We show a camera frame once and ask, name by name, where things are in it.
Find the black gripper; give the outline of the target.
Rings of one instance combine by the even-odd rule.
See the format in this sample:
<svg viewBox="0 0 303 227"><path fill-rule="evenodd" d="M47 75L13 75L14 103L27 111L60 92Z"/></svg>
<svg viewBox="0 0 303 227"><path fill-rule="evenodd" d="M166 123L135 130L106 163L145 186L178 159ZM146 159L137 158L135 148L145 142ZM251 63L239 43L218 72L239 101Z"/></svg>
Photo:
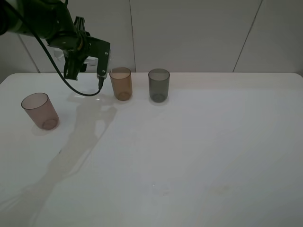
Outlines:
<svg viewBox="0 0 303 227"><path fill-rule="evenodd" d="M63 50L65 65L63 76L65 79L78 80L78 74L87 70L85 60L89 57L89 43L87 37L90 33L80 33L80 42L76 43L76 47Z"/></svg>

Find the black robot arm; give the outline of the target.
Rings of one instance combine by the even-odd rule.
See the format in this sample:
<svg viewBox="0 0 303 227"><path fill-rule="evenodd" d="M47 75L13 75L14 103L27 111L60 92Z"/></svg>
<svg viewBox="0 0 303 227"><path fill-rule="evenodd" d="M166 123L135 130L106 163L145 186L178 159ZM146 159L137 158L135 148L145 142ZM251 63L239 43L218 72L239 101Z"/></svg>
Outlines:
<svg viewBox="0 0 303 227"><path fill-rule="evenodd" d="M86 69L89 33L84 18L71 18L67 4L61 0L2 0L0 33L13 32L46 40L48 46L63 51L64 78L77 80L78 73Z"/></svg>

